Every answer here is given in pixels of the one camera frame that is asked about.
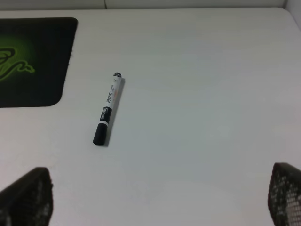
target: white desk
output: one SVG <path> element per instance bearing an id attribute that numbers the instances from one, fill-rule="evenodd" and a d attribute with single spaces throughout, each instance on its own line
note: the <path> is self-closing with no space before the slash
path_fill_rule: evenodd
<path id="1" fill-rule="evenodd" d="M 274 162 L 301 168 L 301 32 L 278 8 L 72 16 L 63 98 L 0 109 L 0 189 L 50 169 L 51 226 L 271 226 Z M 108 147 L 92 143 L 114 72 Z"/>

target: whiteboard marker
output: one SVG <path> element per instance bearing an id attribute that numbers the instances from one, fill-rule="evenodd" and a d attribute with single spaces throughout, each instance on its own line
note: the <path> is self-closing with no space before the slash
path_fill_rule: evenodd
<path id="1" fill-rule="evenodd" d="M 93 143 L 97 146 L 104 145 L 107 136 L 107 129 L 109 126 L 110 116 L 117 97 L 120 82 L 121 82 L 121 74 L 116 72 L 113 76 L 113 83 L 111 84 L 106 105 L 103 108 L 103 112 L 102 115 L 100 116 L 100 120 L 98 122 L 98 126 L 94 136 Z"/>

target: black mouse pad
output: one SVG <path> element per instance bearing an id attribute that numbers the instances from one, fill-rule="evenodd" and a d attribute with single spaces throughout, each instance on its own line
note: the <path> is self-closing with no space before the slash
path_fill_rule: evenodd
<path id="1" fill-rule="evenodd" d="M 75 18 L 0 20 L 0 107 L 59 102 L 77 23 Z"/>

